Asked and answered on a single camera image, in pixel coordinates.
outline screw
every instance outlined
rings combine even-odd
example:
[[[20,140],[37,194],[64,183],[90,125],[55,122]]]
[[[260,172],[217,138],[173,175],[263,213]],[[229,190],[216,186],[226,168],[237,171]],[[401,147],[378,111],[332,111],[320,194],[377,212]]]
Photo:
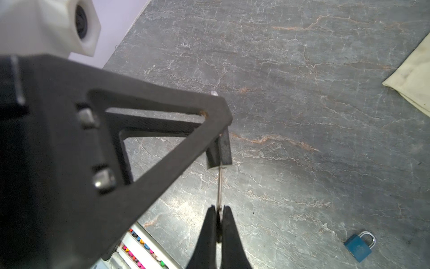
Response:
[[[78,119],[84,129],[98,128],[100,125],[97,115],[90,108],[79,110]]]
[[[114,173],[110,168],[104,168],[98,171],[92,177],[92,182],[94,186],[101,191],[107,191],[109,189],[112,189],[117,184]]]

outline padlock shackle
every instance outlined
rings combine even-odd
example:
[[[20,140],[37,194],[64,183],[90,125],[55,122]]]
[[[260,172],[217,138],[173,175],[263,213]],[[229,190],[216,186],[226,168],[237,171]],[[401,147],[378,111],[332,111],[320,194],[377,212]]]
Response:
[[[363,235],[370,235],[370,237],[372,237],[372,243],[370,243],[370,245],[369,245],[369,248],[370,249],[372,249],[372,247],[374,247],[375,246],[375,244],[376,244],[376,238],[375,238],[375,236],[371,233],[371,232],[368,232],[368,231],[363,231],[363,232],[361,232],[359,235],[358,235],[358,237],[362,237]]]

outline fabric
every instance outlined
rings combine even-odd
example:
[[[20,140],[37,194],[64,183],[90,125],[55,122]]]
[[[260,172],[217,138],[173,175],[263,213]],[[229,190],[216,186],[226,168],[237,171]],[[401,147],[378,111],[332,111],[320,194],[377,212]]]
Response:
[[[430,34],[382,84],[430,117]]]

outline clear plastic object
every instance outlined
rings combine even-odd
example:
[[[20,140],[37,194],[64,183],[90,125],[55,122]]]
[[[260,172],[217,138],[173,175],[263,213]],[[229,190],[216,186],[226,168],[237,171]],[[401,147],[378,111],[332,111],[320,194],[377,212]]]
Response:
[[[100,29],[92,0],[0,1],[0,54],[93,56]]]

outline padlock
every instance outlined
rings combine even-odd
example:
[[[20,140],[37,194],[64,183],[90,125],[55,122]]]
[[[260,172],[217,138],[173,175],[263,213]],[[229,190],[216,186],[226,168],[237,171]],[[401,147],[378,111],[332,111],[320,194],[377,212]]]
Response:
[[[366,242],[361,239],[362,236],[369,235],[372,237],[372,243],[368,246]],[[359,235],[351,236],[344,245],[347,247],[352,256],[360,263],[364,260],[370,253],[372,253],[372,247],[376,244],[375,236],[367,231],[361,232]]]

